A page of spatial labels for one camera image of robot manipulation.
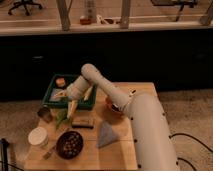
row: green plastic crate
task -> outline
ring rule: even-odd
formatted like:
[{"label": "green plastic crate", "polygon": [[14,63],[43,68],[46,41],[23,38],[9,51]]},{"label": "green plastic crate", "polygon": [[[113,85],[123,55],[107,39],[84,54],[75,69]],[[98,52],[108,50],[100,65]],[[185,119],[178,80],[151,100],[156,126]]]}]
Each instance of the green plastic crate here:
[{"label": "green plastic crate", "polygon": [[[67,108],[68,107],[68,98],[61,98],[60,101],[50,101],[51,94],[54,88],[58,88],[55,80],[57,78],[64,78],[66,82],[66,86],[73,83],[77,78],[78,75],[70,75],[70,74],[55,74],[48,86],[48,89],[44,95],[42,104],[43,106],[50,107],[50,108]],[[92,110],[95,100],[96,100],[96,90],[97,86],[93,86],[92,93],[88,100],[84,101],[83,98],[78,101],[77,109],[81,110]]]}]

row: brown bowl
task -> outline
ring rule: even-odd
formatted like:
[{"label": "brown bowl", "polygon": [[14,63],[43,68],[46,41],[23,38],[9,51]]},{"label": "brown bowl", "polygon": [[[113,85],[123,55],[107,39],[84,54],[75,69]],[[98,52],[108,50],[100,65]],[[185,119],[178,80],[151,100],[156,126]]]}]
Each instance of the brown bowl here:
[{"label": "brown bowl", "polygon": [[83,138],[81,134],[76,131],[63,133],[56,143],[56,152],[64,159],[76,157],[81,152],[82,148]]}]

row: wooden table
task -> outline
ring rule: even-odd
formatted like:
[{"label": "wooden table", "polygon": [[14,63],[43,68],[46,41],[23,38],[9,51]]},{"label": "wooden table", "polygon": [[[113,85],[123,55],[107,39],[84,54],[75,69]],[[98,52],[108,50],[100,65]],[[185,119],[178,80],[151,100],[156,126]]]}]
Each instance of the wooden table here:
[{"label": "wooden table", "polygon": [[[157,96],[153,83],[115,83],[123,91],[129,93],[132,90],[147,92]],[[44,148],[31,146],[25,162],[26,170],[137,170],[134,142],[130,120],[127,117],[117,117],[105,105],[106,95],[102,90],[97,90],[96,103],[91,111],[78,110],[76,115],[92,115],[95,118],[94,129],[74,129],[84,139],[84,147],[81,153],[70,160],[60,158],[56,153],[44,160],[42,155],[55,143],[57,138],[69,126],[62,124],[55,129],[55,122],[46,124],[40,120],[39,126],[47,129],[49,142]],[[53,115],[59,109],[52,109]],[[113,130],[118,133],[119,141],[103,148],[96,148],[97,135],[100,123],[105,120],[111,124]]]}]

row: black cabinet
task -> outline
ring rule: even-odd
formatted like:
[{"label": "black cabinet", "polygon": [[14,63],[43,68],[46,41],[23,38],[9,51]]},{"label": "black cabinet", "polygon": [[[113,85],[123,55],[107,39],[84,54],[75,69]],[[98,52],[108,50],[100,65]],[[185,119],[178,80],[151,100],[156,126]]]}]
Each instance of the black cabinet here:
[{"label": "black cabinet", "polygon": [[212,38],[212,29],[0,37],[0,99],[41,99],[53,74],[87,62],[158,91],[212,87]]}]

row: tiled floor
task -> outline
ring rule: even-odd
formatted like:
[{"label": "tiled floor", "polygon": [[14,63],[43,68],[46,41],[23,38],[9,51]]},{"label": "tiled floor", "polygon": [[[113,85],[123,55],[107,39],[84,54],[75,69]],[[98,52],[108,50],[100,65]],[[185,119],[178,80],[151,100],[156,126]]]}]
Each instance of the tiled floor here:
[{"label": "tiled floor", "polygon": [[[43,10],[37,7],[29,7],[31,16],[25,16],[23,7],[13,11],[13,15],[8,15],[8,9],[12,3],[0,4],[0,29],[15,28],[43,28],[61,27],[60,17],[55,0],[35,0],[43,5]],[[211,0],[198,0],[198,5],[194,8],[186,6],[183,10],[180,21],[198,21],[206,12]],[[96,11],[104,18],[120,18],[122,0],[96,0]],[[178,6],[159,7],[153,6],[150,0],[131,1],[131,22],[171,22],[174,21]],[[84,0],[73,0],[70,19],[72,24],[79,24],[79,18],[84,14]]]}]

